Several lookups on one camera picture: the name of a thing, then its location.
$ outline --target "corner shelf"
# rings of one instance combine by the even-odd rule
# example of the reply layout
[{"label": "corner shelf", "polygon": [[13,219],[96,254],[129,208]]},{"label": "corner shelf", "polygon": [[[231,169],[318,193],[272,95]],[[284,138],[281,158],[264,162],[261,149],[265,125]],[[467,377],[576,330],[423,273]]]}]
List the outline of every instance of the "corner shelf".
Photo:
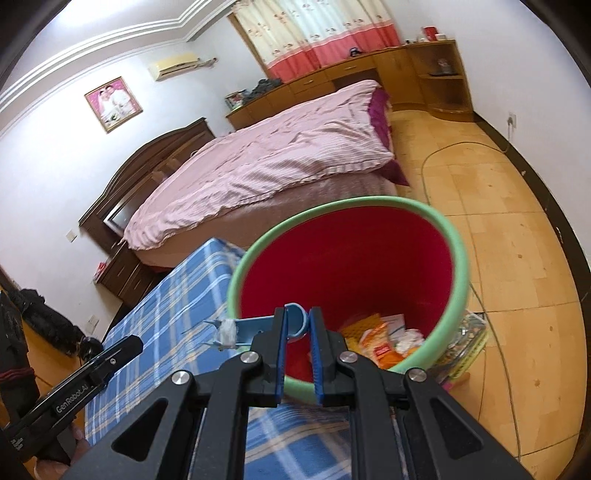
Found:
[{"label": "corner shelf", "polygon": [[429,75],[428,73],[419,75],[420,78],[424,80],[463,80],[464,75],[441,75],[439,77],[434,77],[433,75]]},{"label": "corner shelf", "polygon": [[[462,58],[453,40],[425,42],[408,50],[427,111],[436,118],[472,122],[473,109]],[[432,76],[445,60],[454,75]]]}]

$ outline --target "red mug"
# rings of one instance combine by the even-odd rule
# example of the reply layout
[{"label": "red mug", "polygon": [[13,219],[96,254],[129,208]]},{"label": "red mug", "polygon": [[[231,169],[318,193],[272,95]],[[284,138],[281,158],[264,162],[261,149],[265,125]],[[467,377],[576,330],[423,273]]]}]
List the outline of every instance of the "red mug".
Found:
[{"label": "red mug", "polygon": [[425,32],[425,36],[427,37],[428,41],[436,41],[437,35],[439,32],[437,31],[437,27],[423,27],[423,32]]}]

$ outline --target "wall socket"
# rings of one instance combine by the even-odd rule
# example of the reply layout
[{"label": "wall socket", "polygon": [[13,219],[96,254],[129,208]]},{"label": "wall socket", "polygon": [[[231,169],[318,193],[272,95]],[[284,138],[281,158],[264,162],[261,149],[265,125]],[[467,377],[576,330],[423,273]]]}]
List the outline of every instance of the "wall socket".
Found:
[{"label": "wall socket", "polygon": [[98,324],[99,318],[93,315],[88,319],[88,322],[86,322],[86,327],[84,328],[85,332],[88,333],[88,335],[93,334]]},{"label": "wall socket", "polygon": [[517,115],[513,112],[509,112],[509,117],[507,118],[507,123],[513,127],[513,129],[517,128]]}]

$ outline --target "pink bedsheet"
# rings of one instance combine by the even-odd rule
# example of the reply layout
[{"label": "pink bedsheet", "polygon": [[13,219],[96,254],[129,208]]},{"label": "pink bedsheet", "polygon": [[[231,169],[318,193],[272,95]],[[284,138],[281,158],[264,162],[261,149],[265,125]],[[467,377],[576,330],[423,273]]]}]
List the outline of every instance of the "pink bedsheet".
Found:
[{"label": "pink bedsheet", "polygon": [[365,80],[209,142],[134,213],[124,239],[135,250],[157,248],[287,188],[383,167],[394,156],[368,114],[378,86]]}]

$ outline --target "pink curtain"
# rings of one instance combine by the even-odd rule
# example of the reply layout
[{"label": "pink curtain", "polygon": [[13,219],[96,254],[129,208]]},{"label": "pink curtain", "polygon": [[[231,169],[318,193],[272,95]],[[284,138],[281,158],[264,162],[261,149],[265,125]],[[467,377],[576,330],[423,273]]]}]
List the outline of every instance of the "pink curtain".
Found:
[{"label": "pink curtain", "polygon": [[284,82],[363,52],[400,45],[381,0],[242,0],[234,13]]}]

